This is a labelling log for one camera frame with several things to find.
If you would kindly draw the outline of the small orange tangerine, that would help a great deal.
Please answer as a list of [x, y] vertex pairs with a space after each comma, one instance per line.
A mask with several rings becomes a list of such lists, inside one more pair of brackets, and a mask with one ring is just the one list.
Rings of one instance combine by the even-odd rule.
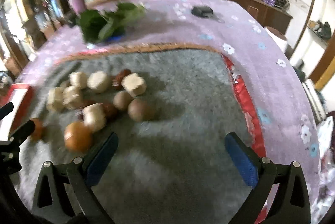
[[37, 118], [30, 118], [30, 120], [33, 121], [35, 125], [35, 128], [30, 135], [30, 139], [33, 141], [38, 141], [43, 137], [43, 131], [44, 131], [43, 123]]

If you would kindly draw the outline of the large orange tangerine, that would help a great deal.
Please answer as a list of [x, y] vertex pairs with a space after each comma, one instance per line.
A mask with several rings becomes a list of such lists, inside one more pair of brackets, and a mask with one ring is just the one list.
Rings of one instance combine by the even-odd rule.
[[83, 121], [76, 121], [65, 128], [64, 143], [71, 151], [85, 153], [93, 144], [93, 134]]

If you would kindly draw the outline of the tan round longan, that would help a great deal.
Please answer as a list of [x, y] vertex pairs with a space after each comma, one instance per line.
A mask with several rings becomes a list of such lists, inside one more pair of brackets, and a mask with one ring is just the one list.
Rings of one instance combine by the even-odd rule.
[[113, 105], [120, 111], [127, 111], [132, 100], [133, 97], [127, 91], [120, 91], [113, 98]]

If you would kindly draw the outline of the beige sugarcane chunk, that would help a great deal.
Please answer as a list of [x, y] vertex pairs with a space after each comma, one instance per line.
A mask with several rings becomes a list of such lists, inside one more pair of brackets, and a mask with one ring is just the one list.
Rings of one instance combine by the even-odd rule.
[[140, 77], [137, 73], [131, 73], [122, 79], [122, 87], [132, 96], [137, 97], [145, 93], [147, 84], [145, 79]]

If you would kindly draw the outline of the round beige cane chunk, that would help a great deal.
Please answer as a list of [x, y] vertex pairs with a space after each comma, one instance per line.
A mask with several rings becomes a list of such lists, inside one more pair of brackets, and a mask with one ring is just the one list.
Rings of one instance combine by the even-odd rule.
[[103, 71], [92, 73], [87, 80], [87, 87], [95, 93], [105, 92], [111, 85], [111, 76]]

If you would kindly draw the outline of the red white shallow box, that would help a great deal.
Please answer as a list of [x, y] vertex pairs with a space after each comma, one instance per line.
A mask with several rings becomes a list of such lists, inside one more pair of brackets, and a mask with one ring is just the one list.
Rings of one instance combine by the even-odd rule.
[[1, 120], [1, 141], [7, 141], [9, 136], [19, 128], [32, 96], [33, 89], [26, 83], [15, 83], [10, 86], [6, 96], [1, 100], [1, 106], [11, 102], [13, 110]]

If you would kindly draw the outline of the purple floral tablecloth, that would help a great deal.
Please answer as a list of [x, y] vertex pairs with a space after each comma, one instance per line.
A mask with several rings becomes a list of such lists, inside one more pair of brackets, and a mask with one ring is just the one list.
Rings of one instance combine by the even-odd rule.
[[[303, 86], [293, 67], [265, 29], [237, 3], [228, 0], [136, 0], [147, 12], [115, 45], [124, 54], [179, 50], [217, 53], [222, 57], [251, 136], [261, 155], [273, 162], [301, 164], [309, 200], [319, 194], [320, 153], [316, 125]], [[191, 14], [208, 6], [211, 18]], [[27, 68], [25, 80], [37, 87], [45, 78], [39, 68], [84, 51], [79, 27], [63, 26]]]

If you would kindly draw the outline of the grey felt mat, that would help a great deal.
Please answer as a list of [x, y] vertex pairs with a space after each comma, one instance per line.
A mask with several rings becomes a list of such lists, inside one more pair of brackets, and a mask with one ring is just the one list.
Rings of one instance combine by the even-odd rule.
[[145, 79], [143, 100], [156, 114], [141, 123], [122, 114], [98, 133], [115, 132], [119, 138], [117, 152], [93, 188], [98, 200], [116, 223], [228, 223], [250, 188], [227, 154], [224, 137], [235, 132], [250, 145], [251, 136], [222, 57], [207, 51], [118, 54], [39, 68], [45, 78], [27, 115], [43, 121], [45, 137], [22, 144], [22, 169], [11, 177], [18, 195], [31, 207], [42, 164], [74, 158], [63, 134], [76, 114], [47, 111], [49, 90], [73, 72], [115, 75], [125, 68]]

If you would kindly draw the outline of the green leafy vegetable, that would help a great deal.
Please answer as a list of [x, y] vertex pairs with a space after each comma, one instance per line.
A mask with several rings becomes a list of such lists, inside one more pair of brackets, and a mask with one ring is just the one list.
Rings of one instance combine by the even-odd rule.
[[77, 25], [85, 43], [102, 43], [124, 35], [125, 29], [144, 17], [145, 13], [143, 5], [117, 3], [115, 10], [85, 10], [79, 14]]

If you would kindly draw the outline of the black car key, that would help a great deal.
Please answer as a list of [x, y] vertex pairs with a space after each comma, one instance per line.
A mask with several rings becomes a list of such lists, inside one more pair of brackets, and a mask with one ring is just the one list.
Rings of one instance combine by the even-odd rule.
[[191, 14], [199, 18], [211, 18], [214, 15], [214, 11], [208, 6], [194, 6]]

